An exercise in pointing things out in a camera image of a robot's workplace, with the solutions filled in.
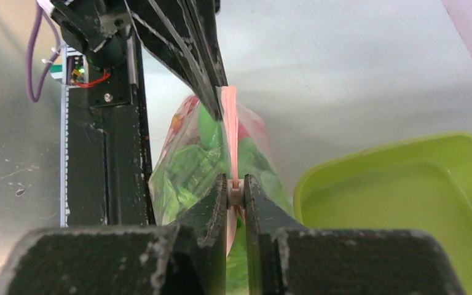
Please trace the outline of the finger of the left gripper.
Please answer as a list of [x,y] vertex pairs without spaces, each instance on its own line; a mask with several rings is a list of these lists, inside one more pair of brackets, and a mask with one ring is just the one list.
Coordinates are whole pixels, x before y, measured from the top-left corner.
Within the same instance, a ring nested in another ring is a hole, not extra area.
[[216,14],[219,1],[180,1],[189,35],[193,39],[193,57],[210,83],[227,86],[221,51],[218,43]]
[[221,87],[211,84],[194,61],[193,39],[179,2],[133,0],[126,6],[144,48],[196,94],[214,120],[221,120]]

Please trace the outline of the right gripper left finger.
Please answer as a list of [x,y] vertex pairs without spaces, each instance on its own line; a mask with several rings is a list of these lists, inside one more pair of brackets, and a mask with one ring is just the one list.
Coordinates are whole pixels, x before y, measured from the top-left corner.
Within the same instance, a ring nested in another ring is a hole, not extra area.
[[166,226],[40,229],[13,248],[0,294],[224,294],[227,179]]

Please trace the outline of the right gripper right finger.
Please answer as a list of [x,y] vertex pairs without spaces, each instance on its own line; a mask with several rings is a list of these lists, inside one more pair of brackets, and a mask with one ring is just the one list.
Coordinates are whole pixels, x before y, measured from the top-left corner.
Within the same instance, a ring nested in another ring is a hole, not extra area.
[[440,244],[419,230],[311,229],[244,179],[251,294],[463,294]]

